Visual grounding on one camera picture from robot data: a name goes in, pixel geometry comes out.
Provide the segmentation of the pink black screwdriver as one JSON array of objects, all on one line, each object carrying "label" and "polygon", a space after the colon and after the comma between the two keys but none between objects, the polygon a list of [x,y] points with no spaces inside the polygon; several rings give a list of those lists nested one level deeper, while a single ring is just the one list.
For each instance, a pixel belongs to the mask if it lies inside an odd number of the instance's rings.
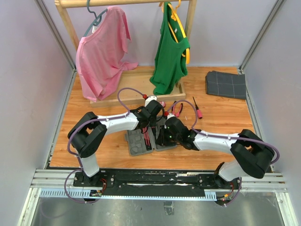
[{"label": "pink black screwdriver", "polygon": [[195,108],[196,108],[196,111],[197,111],[197,116],[199,119],[202,119],[203,118],[203,114],[201,112],[201,110],[199,109],[197,103],[196,103],[196,100],[195,98],[193,97],[193,101],[194,101],[194,104],[195,104]]},{"label": "pink black screwdriver", "polygon": [[152,130],[154,139],[156,140],[157,139],[157,129],[156,129],[156,127],[152,127],[151,130]]}]

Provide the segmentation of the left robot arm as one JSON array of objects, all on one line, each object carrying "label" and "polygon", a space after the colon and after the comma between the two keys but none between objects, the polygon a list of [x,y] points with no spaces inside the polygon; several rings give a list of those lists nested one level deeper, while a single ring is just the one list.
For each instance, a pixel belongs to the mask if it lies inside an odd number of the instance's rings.
[{"label": "left robot arm", "polygon": [[151,100],[146,106],[129,110],[124,114],[97,116],[86,113],[71,129],[67,150],[75,155],[80,164],[79,174],[87,186],[96,186],[103,180],[95,153],[103,138],[120,131],[143,130],[157,122],[157,115],[164,112],[160,102]]}]

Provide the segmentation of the pink black utility knife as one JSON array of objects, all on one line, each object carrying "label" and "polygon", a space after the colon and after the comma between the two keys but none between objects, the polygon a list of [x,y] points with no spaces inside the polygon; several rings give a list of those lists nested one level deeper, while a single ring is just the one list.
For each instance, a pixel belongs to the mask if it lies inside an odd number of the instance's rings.
[{"label": "pink black utility knife", "polygon": [[146,143],[146,149],[147,150],[151,150],[151,143],[150,143],[150,138],[149,138],[149,134],[148,134],[148,129],[145,128],[145,133],[144,133],[144,138],[145,138],[145,143]]}]

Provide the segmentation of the grey plastic tool case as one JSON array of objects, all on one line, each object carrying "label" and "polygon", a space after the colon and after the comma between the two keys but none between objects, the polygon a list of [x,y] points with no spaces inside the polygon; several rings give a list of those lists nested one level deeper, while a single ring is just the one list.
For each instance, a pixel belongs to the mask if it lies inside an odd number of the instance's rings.
[{"label": "grey plastic tool case", "polygon": [[[160,126],[164,126],[166,120],[164,118],[160,119],[159,117],[157,117],[157,120],[158,122],[156,124],[156,129],[157,129],[157,137],[158,137]],[[144,134],[141,132],[140,129],[127,130],[125,134],[125,139],[128,143],[129,154],[131,156],[138,156],[142,154],[152,153],[153,151],[160,152],[160,151],[175,149],[177,147],[177,144],[169,145],[169,146],[157,145],[151,128],[148,128],[148,134],[149,134],[150,143],[152,147],[151,150],[146,149]]]}]

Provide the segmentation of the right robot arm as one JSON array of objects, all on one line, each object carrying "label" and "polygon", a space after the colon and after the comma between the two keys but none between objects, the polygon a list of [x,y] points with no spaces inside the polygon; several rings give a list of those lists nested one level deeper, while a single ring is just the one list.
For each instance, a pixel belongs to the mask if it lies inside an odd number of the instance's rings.
[{"label": "right robot arm", "polygon": [[262,179],[270,165],[280,157],[274,146],[248,129],[234,134],[210,133],[189,129],[173,115],[168,116],[160,127],[156,142],[161,146],[180,145],[187,150],[232,154],[233,161],[220,163],[214,171],[212,181],[218,188],[228,187],[233,180],[245,176]]}]

